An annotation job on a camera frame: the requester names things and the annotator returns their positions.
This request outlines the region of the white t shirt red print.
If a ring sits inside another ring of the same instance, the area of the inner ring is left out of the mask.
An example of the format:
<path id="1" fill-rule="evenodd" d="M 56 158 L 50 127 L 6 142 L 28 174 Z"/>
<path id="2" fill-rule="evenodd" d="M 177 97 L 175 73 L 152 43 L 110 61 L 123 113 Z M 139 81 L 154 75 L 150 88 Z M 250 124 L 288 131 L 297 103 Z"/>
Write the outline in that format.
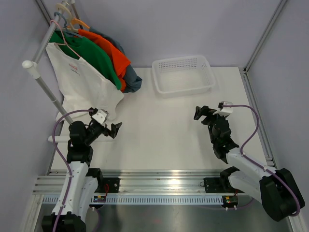
<path id="1" fill-rule="evenodd" d="M 49 43 L 46 51 L 64 96 L 64 109 L 72 112 L 92 107 L 106 111 L 108 120 L 116 119 L 116 107 L 124 94 L 85 59 L 74 59 L 66 55 L 61 47 Z"/>

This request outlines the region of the pink wire hanger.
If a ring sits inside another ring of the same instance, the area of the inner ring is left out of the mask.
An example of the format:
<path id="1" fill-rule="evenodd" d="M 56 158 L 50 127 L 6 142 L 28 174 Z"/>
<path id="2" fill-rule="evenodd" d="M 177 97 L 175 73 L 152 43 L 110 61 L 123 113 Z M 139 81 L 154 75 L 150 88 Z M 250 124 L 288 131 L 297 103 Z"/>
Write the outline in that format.
<path id="1" fill-rule="evenodd" d="M 63 30 L 62 28 L 60 27 L 60 25 L 55 21 L 55 20 L 51 20 L 50 21 L 50 24 L 54 23 L 56 25 L 56 28 L 57 30 L 59 30 L 61 32 L 61 35 L 62 35 L 62 40 L 63 40 L 63 43 L 57 43 L 57 45 L 65 45 L 67 46 L 75 55 L 77 55 L 79 58 L 81 57 L 78 53 L 76 53 L 67 43 L 66 39 L 65 39 L 65 36 L 64 36 L 64 33 L 63 33 Z"/>

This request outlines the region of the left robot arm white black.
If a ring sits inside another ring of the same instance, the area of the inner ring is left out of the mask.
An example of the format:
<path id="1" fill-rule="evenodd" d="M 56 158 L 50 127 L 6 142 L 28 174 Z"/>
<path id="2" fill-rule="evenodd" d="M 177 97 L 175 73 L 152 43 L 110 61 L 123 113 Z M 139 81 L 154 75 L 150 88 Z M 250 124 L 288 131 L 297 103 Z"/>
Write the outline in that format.
<path id="1" fill-rule="evenodd" d="M 97 108 L 89 108 L 89 124 L 74 121 L 69 125 L 70 138 L 68 153 L 60 157 L 67 171 L 59 199 L 49 216 L 42 219 L 42 229 L 45 232 L 85 232 L 85 218 L 91 198 L 95 192 L 107 190 L 99 168 L 90 168 L 93 156 L 91 144 L 101 135 L 115 138 L 121 123 L 105 124 L 109 113 Z"/>

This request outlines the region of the blue grey t shirt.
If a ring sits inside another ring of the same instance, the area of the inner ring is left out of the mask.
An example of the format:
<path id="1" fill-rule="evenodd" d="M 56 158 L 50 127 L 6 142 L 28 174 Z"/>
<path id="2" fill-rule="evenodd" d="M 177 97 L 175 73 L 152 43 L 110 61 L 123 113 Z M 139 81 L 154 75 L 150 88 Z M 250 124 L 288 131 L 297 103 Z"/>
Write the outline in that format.
<path id="1" fill-rule="evenodd" d="M 95 34 L 98 34 L 100 36 L 102 36 L 103 38 L 107 39 L 109 42 L 111 42 L 113 44 L 113 46 L 115 48 L 117 48 L 123 55 L 125 55 L 125 51 L 123 49 L 123 47 L 120 45 L 120 43 L 113 39 L 112 37 L 99 32 L 98 30 L 94 29 L 93 27 L 90 27 L 89 29 L 90 32 L 93 32 Z M 133 67 L 130 65 L 128 65 L 126 67 L 126 73 L 123 77 L 125 83 L 126 83 L 126 87 L 124 89 L 124 93 L 134 93 L 136 91 L 138 91 L 142 85 L 142 79 L 136 74 L 135 70 L 133 69 Z"/>

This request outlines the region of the orange t shirt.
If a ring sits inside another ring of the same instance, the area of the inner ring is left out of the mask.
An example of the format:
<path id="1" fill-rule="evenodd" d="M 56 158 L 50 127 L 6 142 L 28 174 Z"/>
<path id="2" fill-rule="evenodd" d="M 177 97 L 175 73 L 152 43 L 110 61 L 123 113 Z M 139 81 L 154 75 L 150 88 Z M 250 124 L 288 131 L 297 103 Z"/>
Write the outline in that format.
<path id="1" fill-rule="evenodd" d="M 110 41 L 103 38 L 101 35 L 89 32 L 84 29 L 78 29 L 78 32 L 80 35 L 85 36 L 96 45 L 98 45 L 109 56 L 113 64 L 115 74 L 117 75 L 121 83 L 120 90 L 124 93 L 126 88 L 124 76 L 126 74 L 127 67 L 131 64 L 130 60 L 123 53 L 121 53 Z"/>

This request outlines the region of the green t shirt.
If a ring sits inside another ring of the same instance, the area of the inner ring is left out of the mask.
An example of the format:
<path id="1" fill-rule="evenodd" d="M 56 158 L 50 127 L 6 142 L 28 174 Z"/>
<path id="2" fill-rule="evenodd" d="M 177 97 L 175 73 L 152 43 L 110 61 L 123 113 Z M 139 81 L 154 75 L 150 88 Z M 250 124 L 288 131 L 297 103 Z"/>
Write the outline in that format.
<path id="1" fill-rule="evenodd" d="M 86 37 L 70 37 L 65 35 L 68 45 L 78 53 L 85 61 L 99 71 L 106 79 L 110 80 L 118 90 L 121 88 L 121 83 L 115 74 L 113 64 L 109 56 L 98 45 L 90 41 Z M 49 42 L 63 43 L 60 31 L 55 31 Z M 79 59 L 67 46 L 58 45 L 59 48 L 69 57 Z"/>

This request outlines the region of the beige hanger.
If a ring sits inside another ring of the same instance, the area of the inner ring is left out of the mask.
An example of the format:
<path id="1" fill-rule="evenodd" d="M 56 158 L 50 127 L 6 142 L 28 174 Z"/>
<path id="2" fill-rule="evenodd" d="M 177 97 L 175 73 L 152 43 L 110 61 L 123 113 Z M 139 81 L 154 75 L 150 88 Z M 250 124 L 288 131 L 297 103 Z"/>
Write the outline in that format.
<path id="1" fill-rule="evenodd" d="M 57 4 L 56 4 L 56 8 L 57 8 L 58 10 L 62 10 L 63 13 L 66 14 L 66 15 L 68 16 L 67 18 L 65 18 L 65 19 L 66 19 L 65 25 L 67 26 L 67 28 L 68 28 L 69 30 L 71 30 L 72 32 L 78 32 L 78 29 L 75 28 L 75 27 L 73 26 L 73 24 L 72 24 L 72 21 L 73 21 L 73 19 L 74 19 L 74 16 L 72 15 L 71 10 L 70 10 L 67 6 L 68 6 L 67 3 L 65 3 L 65 4 L 57 3 Z"/>

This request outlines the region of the blue hanger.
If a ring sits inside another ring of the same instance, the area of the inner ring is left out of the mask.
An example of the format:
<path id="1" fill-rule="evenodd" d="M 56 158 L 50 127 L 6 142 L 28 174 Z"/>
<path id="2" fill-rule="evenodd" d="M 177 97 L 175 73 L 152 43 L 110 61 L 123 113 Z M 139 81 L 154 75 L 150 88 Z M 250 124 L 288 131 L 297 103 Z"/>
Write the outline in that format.
<path id="1" fill-rule="evenodd" d="M 63 16 L 63 14 L 61 14 L 60 12 L 55 11 L 55 12 L 54 12 L 54 16 L 56 16 L 56 15 L 58 15 L 60 18 L 62 18 L 62 19 L 64 20 L 64 30 L 65 30 L 65 32 L 66 32 L 67 34 L 71 34 L 71 35 L 73 35 L 73 36 L 77 36 L 77 37 L 82 38 L 82 36 L 81 36 L 80 34 L 78 34 L 78 33 L 76 33 L 76 32 L 73 32 L 71 29 L 68 28 L 68 26 L 67 26 L 67 20 L 66 20 L 66 18 Z"/>

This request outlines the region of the orange hanger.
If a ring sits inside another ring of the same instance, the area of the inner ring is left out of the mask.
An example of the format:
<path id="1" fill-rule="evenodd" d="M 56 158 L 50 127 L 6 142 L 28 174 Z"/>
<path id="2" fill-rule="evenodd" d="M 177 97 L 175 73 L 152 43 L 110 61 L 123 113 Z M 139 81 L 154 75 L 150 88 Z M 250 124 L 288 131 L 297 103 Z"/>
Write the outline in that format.
<path id="1" fill-rule="evenodd" d="M 68 30 L 69 31 L 72 31 L 72 32 L 79 32 L 79 29 L 75 28 L 74 25 L 78 25 L 78 26 L 82 26 L 83 28 L 86 28 L 86 29 L 90 29 L 90 27 L 84 23 L 82 20 L 80 19 L 77 19 L 77 18 L 68 18 L 67 19 L 67 22 L 68 22 Z"/>

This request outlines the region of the white plastic basket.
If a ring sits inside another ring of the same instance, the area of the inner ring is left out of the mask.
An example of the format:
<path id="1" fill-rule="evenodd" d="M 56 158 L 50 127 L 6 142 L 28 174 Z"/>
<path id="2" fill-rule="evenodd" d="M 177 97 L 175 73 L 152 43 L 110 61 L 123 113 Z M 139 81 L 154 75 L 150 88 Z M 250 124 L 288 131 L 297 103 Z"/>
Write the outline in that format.
<path id="1" fill-rule="evenodd" d="M 216 78 L 202 55 L 156 60 L 152 63 L 156 91 L 163 98 L 205 93 L 216 85 Z"/>

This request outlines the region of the white metal clothes rack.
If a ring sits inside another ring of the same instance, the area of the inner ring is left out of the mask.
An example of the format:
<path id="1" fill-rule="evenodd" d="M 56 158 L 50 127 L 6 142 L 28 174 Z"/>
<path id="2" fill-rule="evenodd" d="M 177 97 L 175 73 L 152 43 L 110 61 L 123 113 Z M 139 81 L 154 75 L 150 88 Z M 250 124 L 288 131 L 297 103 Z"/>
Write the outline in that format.
<path id="1" fill-rule="evenodd" d="M 43 79 L 42 75 L 46 73 L 43 72 L 42 69 L 38 66 L 43 54 L 45 53 L 45 49 L 48 45 L 48 42 L 57 27 L 57 23 L 61 20 L 61 17 L 59 15 L 56 15 L 54 18 L 52 18 L 43 0 L 36 0 L 35 3 L 38 6 L 45 20 L 51 21 L 51 22 L 48 23 L 49 28 L 47 29 L 34 57 L 32 58 L 32 60 L 23 61 L 22 66 L 38 83 L 38 85 L 45 92 L 45 94 L 50 99 L 50 101 L 53 103 L 53 105 L 56 107 L 56 109 L 60 113 L 64 114 L 66 113 L 65 109 L 63 108 L 62 104 L 59 102 L 59 100 L 56 98 L 54 93 L 51 91 L 51 89 L 48 87 L 48 85 Z"/>

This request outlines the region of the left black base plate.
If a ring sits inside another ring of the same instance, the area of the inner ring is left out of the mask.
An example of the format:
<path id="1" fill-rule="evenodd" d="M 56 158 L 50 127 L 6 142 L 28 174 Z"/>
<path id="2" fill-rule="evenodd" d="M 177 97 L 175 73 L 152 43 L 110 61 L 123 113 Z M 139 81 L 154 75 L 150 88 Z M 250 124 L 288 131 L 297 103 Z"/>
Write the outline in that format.
<path id="1" fill-rule="evenodd" d="M 98 181 L 96 193 L 118 193 L 120 179 L 118 177 L 104 177 Z"/>

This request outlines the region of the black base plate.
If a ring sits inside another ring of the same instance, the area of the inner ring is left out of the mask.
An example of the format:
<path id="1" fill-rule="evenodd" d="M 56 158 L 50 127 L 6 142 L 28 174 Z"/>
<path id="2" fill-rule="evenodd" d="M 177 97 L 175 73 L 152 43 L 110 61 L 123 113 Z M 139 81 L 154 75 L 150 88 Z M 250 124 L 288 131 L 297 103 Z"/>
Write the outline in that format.
<path id="1" fill-rule="evenodd" d="M 236 193 L 228 179 L 221 177 L 206 177 L 203 179 L 206 193 Z"/>
<path id="2" fill-rule="evenodd" d="M 104 177 L 98 181 L 96 193 L 118 193 L 120 179 L 118 177 Z"/>

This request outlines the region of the aluminium mounting rail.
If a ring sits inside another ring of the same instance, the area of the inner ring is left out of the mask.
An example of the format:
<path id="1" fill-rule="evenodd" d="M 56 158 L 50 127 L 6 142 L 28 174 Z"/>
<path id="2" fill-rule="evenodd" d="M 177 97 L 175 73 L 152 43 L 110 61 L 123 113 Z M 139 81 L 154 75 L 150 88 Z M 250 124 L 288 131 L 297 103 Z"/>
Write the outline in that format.
<path id="1" fill-rule="evenodd" d="M 104 178 L 119 178 L 119 194 L 135 195 L 199 195 L 205 192 L 205 177 L 218 177 L 220 170 L 105 170 Z M 51 170 L 38 176 L 33 194 L 60 194 L 66 171 Z"/>

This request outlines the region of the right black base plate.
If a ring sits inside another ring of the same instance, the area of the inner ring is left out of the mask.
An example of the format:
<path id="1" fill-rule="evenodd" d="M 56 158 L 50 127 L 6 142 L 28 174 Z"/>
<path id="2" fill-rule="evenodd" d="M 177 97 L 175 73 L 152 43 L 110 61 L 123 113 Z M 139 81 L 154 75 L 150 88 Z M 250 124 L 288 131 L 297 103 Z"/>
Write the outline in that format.
<path id="1" fill-rule="evenodd" d="M 236 193 L 228 179 L 221 177 L 206 177 L 203 179 L 206 193 Z"/>

